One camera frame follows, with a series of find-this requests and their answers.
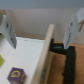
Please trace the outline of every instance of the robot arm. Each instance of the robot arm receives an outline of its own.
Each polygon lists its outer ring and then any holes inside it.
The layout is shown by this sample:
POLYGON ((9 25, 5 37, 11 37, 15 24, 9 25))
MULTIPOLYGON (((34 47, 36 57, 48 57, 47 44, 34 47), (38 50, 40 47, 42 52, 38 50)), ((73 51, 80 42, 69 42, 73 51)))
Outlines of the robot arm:
POLYGON ((6 11, 6 15, 0 14, 0 32, 5 36, 9 44, 15 49, 17 44, 16 35, 8 11, 6 11))
POLYGON ((66 27, 64 35, 64 49, 68 49, 73 42, 76 34, 81 30, 84 23, 84 8, 81 8, 77 14, 72 15, 70 24, 66 27))

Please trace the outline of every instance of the small box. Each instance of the small box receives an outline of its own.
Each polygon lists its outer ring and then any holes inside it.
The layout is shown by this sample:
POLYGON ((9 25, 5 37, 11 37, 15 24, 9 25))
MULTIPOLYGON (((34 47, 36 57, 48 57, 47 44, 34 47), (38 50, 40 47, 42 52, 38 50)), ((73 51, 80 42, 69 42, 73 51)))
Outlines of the small box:
POLYGON ((4 59, 2 58, 2 56, 0 55, 0 66, 3 64, 4 59))
POLYGON ((26 75, 24 73, 23 69, 20 68, 12 68, 8 80, 11 84, 23 84, 24 80, 26 78, 26 75))

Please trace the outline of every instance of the wooden floor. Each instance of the wooden floor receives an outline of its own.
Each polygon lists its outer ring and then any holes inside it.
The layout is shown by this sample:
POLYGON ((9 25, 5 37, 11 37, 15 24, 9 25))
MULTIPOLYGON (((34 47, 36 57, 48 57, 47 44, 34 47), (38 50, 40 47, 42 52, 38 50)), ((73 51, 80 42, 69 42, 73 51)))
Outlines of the wooden floor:
MULTIPOLYGON (((84 45, 72 44, 76 48, 75 84, 84 84, 84 45)), ((65 55, 54 54, 47 84, 63 84, 65 55)))

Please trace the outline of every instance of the green object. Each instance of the green object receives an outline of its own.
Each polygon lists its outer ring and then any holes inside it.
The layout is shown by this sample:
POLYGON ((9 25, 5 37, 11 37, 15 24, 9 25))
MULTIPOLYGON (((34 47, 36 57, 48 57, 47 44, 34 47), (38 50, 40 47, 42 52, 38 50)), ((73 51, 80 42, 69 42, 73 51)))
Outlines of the green object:
POLYGON ((2 56, 0 55, 0 66, 3 64, 4 59, 2 58, 2 56))

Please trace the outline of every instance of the white table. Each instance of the white table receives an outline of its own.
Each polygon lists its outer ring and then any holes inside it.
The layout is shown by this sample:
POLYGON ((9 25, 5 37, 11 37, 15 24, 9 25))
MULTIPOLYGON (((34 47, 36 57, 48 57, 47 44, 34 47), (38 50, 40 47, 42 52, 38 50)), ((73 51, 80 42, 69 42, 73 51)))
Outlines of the white table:
POLYGON ((0 67, 0 84, 10 84, 7 77, 12 67, 24 69, 27 75, 24 84, 46 83, 52 58, 52 53, 48 52, 48 49, 53 27, 54 25, 50 25, 45 40, 17 37, 16 49, 13 49, 4 36, 0 35, 0 54, 5 60, 0 67))

